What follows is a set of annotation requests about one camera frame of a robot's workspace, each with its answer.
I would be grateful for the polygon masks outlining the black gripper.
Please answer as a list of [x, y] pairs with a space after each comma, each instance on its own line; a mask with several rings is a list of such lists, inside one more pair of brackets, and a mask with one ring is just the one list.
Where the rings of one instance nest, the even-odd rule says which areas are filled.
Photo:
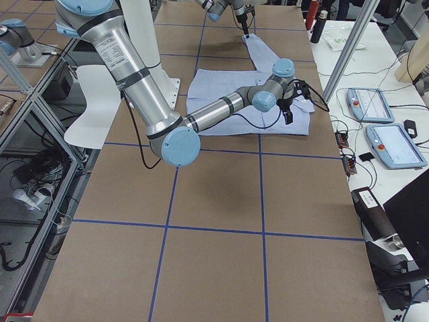
[[309, 84], [297, 78], [292, 79], [287, 85], [282, 98], [280, 99], [280, 109], [284, 115], [285, 124], [293, 123], [293, 113], [291, 106], [295, 104], [299, 109], [309, 112]]
[[249, 37], [249, 25], [247, 23], [247, 14], [250, 13], [252, 17], [255, 17], [255, 7], [252, 4], [242, 5], [238, 7], [234, 6], [234, 14], [237, 21], [237, 27], [243, 30], [243, 35]]

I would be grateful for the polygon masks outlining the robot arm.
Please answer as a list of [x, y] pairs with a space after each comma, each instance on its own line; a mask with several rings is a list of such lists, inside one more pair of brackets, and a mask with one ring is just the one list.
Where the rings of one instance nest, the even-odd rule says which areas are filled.
[[236, 91], [186, 115], [173, 110], [139, 55], [138, 22], [149, 48], [158, 47], [153, 16], [146, 1], [55, 1], [58, 32], [91, 43], [117, 88], [146, 125], [152, 152], [172, 166], [192, 163], [200, 151], [199, 132], [211, 128], [245, 107], [261, 112], [279, 107], [286, 123], [293, 121], [293, 100], [310, 98], [309, 85], [296, 79], [294, 64], [278, 60], [272, 74], [259, 86]]
[[249, 38], [249, 24], [247, 23], [248, 14], [255, 17], [255, 6], [250, 3], [245, 3], [241, 0], [196, 0], [207, 13], [208, 18], [217, 22], [225, 10], [230, 7], [235, 17], [236, 26], [242, 30], [243, 35]]

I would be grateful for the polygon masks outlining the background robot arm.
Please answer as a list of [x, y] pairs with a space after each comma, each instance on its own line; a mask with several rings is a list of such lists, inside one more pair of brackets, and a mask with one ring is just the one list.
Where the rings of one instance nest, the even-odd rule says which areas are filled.
[[53, 47], [37, 43], [20, 19], [1, 22], [1, 49], [19, 67], [42, 67], [49, 57], [57, 55]]

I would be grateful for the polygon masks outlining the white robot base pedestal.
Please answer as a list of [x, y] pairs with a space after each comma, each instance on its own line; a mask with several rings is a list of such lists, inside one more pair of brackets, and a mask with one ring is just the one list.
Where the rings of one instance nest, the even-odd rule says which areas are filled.
[[162, 67], [149, 1], [120, 0], [120, 4], [131, 42], [148, 67], [168, 105], [175, 110], [180, 79], [170, 78]]

